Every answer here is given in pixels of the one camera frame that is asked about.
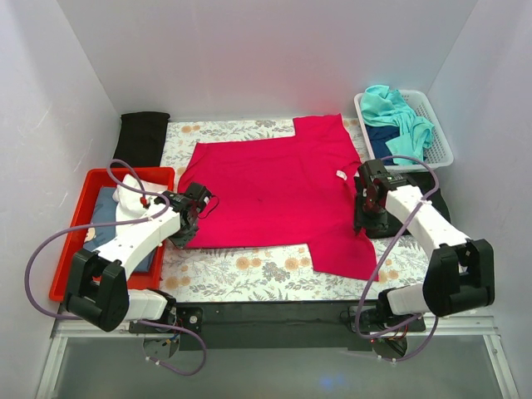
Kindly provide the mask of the red t shirt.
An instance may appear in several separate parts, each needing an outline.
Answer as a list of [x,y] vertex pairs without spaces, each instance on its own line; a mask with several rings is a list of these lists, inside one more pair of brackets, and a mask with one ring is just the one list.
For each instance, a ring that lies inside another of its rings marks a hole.
[[178,189],[199,183],[217,199],[189,246],[306,244],[315,271],[367,280],[376,251],[353,229],[361,159],[342,117],[299,117],[293,126],[290,137],[195,146]]

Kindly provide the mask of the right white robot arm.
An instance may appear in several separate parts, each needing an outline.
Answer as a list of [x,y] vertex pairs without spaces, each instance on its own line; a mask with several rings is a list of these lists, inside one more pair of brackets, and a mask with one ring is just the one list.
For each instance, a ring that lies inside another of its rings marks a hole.
[[429,260],[422,283],[379,293],[372,308],[360,301],[352,311],[352,329],[377,335],[412,323],[425,313],[445,317],[490,306],[495,301],[493,247],[455,228],[430,202],[434,190],[422,193],[413,180],[393,173],[382,160],[357,169],[354,229],[387,227],[388,216],[401,222],[397,235],[409,232]]

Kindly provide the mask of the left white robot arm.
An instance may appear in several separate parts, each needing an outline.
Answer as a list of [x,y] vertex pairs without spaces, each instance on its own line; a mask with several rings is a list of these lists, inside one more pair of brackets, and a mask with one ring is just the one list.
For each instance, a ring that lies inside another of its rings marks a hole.
[[150,200],[142,223],[130,224],[93,251],[78,250],[63,298],[66,310],[105,332],[123,322],[174,323],[174,297],[156,288],[129,289],[127,283],[140,261],[165,240],[178,248],[186,246],[214,198],[198,183],[190,184],[183,194],[167,190]]

